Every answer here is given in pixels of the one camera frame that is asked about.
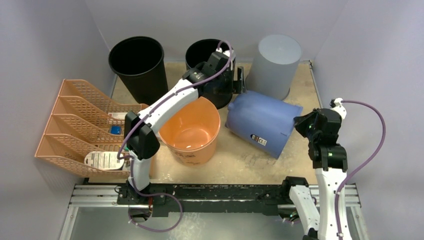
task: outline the metal frame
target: metal frame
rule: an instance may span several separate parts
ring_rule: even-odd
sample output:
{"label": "metal frame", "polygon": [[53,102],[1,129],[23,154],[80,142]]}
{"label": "metal frame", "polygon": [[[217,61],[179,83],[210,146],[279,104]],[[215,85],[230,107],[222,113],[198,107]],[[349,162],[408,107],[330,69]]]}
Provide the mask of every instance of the metal frame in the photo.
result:
{"label": "metal frame", "polygon": [[[148,205],[118,205],[117,185],[76,185],[70,198],[68,212],[63,224],[60,240],[70,240],[79,208],[139,208],[148,209]],[[318,185],[309,186],[310,193],[316,198],[316,206],[320,206]],[[361,202],[357,187],[354,184],[345,187],[346,207],[354,216],[354,224],[360,240],[369,240],[367,227],[361,210]],[[294,204],[278,205],[279,209],[295,208]]]}

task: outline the blue bucket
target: blue bucket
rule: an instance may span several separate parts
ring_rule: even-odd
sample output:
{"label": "blue bucket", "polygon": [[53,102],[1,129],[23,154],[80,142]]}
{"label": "blue bucket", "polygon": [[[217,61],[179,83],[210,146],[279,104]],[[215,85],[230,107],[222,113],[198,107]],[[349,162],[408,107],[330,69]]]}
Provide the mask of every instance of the blue bucket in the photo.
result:
{"label": "blue bucket", "polygon": [[278,159],[303,107],[254,91],[240,94],[228,105],[225,127]]}

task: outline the cable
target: cable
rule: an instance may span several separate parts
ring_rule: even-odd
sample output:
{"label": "cable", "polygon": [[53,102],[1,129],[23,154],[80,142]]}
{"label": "cable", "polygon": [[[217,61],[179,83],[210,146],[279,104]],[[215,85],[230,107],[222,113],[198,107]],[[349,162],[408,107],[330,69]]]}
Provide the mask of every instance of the cable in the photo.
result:
{"label": "cable", "polygon": [[[334,200],[334,207],[335,207],[335,218],[337,221],[337,232],[338,233],[342,233],[342,225],[340,223],[340,213],[339,213],[339,198],[340,198],[340,192],[342,191],[343,187],[346,185],[346,183],[357,173],[359,172],[359,170],[361,170],[363,167],[365,167],[369,162],[371,162],[371,160],[377,155],[377,153],[380,151],[380,149],[383,146],[383,143],[386,139],[386,122],[383,118],[383,115],[373,106],[365,103],[365,102],[361,102],[361,101],[354,101],[354,100],[342,100],[342,103],[349,103],[349,104],[359,104],[365,107],[368,107],[370,109],[372,109],[380,118],[381,121],[381,125],[382,125],[382,134],[381,134],[381,140],[380,143],[378,144],[377,148],[375,149],[375,151],[372,153],[372,155],[366,160],[364,161],[361,165],[359,165],[355,170],[353,170],[350,174],[347,175],[347,177],[340,183],[340,186],[338,186],[337,189],[337,194],[335,195],[335,200]],[[338,236],[339,240],[343,240],[343,235],[339,235]]]}
{"label": "cable", "polygon": [[194,87],[196,87],[196,86],[199,86],[199,85],[202,85],[202,84],[205,84],[205,83],[207,83],[207,82],[209,82],[209,81],[211,81],[211,80],[213,80],[213,79],[215,79],[216,77],[218,77],[219,75],[221,75],[226,69],[227,69],[227,67],[229,66],[229,64],[231,63],[231,57],[232,57],[232,48],[231,48],[231,45],[230,45],[230,43],[228,42],[228,41],[220,41],[219,43],[218,43],[218,46],[221,46],[221,44],[222,43],[225,43],[227,46],[228,46],[228,48],[229,48],[229,56],[228,56],[228,60],[227,60],[227,62],[226,62],[226,64],[224,65],[224,67],[221,69],[221,70],[219,70],[217,73],[215,73],[214,75],[212,75],[212,76],[210,76],[210,77],[208,77],[208,78],[206,78],[205,80],[202,80],[202,81],[200,81],[200,82],[196,82],[196,83],[194,83],[194,84],[191,84],[191,85],[188,85],[188,86],[185,86],[185,87],[182,87],[182,88],[180,88],[180,89],[178,89],[178,90],[176,90],[173,94],[170,94],[170,95],[168,95],[168,96],[166,96],[164,99],[162,99],[158,104],[156,104],[154,107],[152,107],[152,109],[149,111],[149,113],[148,114],[146,114],[144,117],[142,117],[141,118],[141,120],[139,121],[139,122],[137,122],[137,124],[135,124],[134,125],[134,127],[128,132],[128,134],[126,135],[126,137],[124,138],[124,140],[123,140],[123,143],[122,143],[122,145],[120,146],[120,148],[119,148],[119,150],[118,150],[118,153],[117,153],[117,158],[119,159],[119,160],[122,160],[122,159],[127,159],[127,158],[130,158],[131,160],[130,160],[130,170],[129,170],[129,178],[131,179],[131,183],[132,183],[132,186],[134,187],[134,190],[135,190],[135,192],[137,193],[137,194],[139,194],[140,196],[142,196],[142,197],[156,197],[156,196],[161,196],[161,195],[164,195],[164,196],[168,196],[168,197],[170,197],[170,198],[172,198],[173,200],[175,200],[176,201],[176,203],[178,204],[178,206],[179,206],[179,218],[178,218],[178,221],[173,225],[173,226],[171,226],[171,227],[169,227],[169,228],[166,228],[166,229],[154,229],[154,228],[150,228],[150,227],[147,227],[147,226],[143,226],[143,225],[140,225],[140,224],[138,224],[138,222],[136,222],[136,221],[134,221],[133,220],[133,218],[131,217],[131,214],[130,214],[130,210],[128,210],[128,217],[129,217],[129,222],[128,223],[133,223],[134,225],[136,225],[137,227],[140,227],[140,228],[143,228],[143,229],[146,229],[146,230],[149,230],[149,231],[152,231],[152,232],[156,232],[156,233],[163,233],[163,232],[167,232],[167,231],[170,231],[170,230],[172,230],[172,229],[174,229],[180,222],[181,222],[181,219],[183,218],[183,206],[181,205],[181,202],[175,197],[175,196],[173,196],[173,195],[171,195],[171,194],[169,194],[169,193],[165,193],[165,192],[163,192],[163,193],[153,193],[153,194],[144,194],[144,193],[142,193],[142,192],[140,192],[138,189],[137,189],[137,187],[136,187],[136,181],[134,180],[134,161],[135,161],[135,159],[134,159],[134,157],[133,156],[131,156],[131,155],[125,155],[125,156],[121,156],[121,153],[122,153],[122,151],[123,151],[123,149],[124,149],[124,147],[125,147],[125,145],[127,144],[127,142],[128,142],[128,140],[130,139],[130,137],[131,137],[131,135],[136,131],[136,129],[138,128],[138,127],[140,127],[140,125],[148,118],[148,117],[150,117],[152,114],[153,114],[153,112],[155,111],[155,110],[157,110],[162,104],[164,104],[166,101],[168,101],[170,98],[172,98],[173,96],[175,96],[175,95],[177,95],[178,93],[180,93],[180,92],[182,92],[182,91],[184,91],[184,90],[187,90],[187,89],[190,89],[190,88],[194,88]]}

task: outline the trash can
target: trash can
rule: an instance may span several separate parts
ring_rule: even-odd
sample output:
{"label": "trash can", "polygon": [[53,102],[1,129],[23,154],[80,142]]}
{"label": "trash can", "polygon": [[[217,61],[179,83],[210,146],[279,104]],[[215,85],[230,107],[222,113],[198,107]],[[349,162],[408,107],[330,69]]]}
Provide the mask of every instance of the trash can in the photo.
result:
{"label": "trash can", "polygon": [[299,43],[286,35],[269,35],[259,42],[246,77],[247,90],[285,99],[290,92],[302,49]]}
{"label": "trash can", "polygon": [[[220,40],[218,39],[203,39],[193,43],[185,52],[185,66],[187,70],[194,68],[201,62],[207,62],[211,54],[217,50],[219,42]],[[223,51],[229,49],[225,43],[221,45],[221,48]],[[236,69],[235,66],[236,61],[234,59],[232,68],[233,70],[231,71],[230,68],[228,68],[225,72],[222,73],[229,81],[233,80],[234,69]],[[202,97],[211,101],[213,105],[215,105],[216,109],[221,109],[231,101],[233,94],[214,94],[210,92],[204,92]]]}
{"label": "trash can", "polygon": [[134,36],[116,44],[109,66],[139,104],[152,105],[168,92],[164,49],[151,37]]}

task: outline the mesh organizer tray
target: mesh organizer tray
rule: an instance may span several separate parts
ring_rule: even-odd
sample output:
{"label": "mesh organizer tray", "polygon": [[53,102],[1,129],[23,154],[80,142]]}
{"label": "mesh organizer tray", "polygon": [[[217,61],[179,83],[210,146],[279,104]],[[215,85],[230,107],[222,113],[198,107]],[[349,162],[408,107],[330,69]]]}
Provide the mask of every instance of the mesh organizer tray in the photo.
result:
{"label": "mesh organizer tray", "polygon": [[119,150],[124,135],[108,131],[111,126],[124,129],[124,120],[112,118],[108,113],[137,113],[147,107],[146,104],[119,104],[85,80],[65,79],[35,157],[83,178],[126,178],[127,170],[97,169],[85,165],[84,158],[92,151]]}

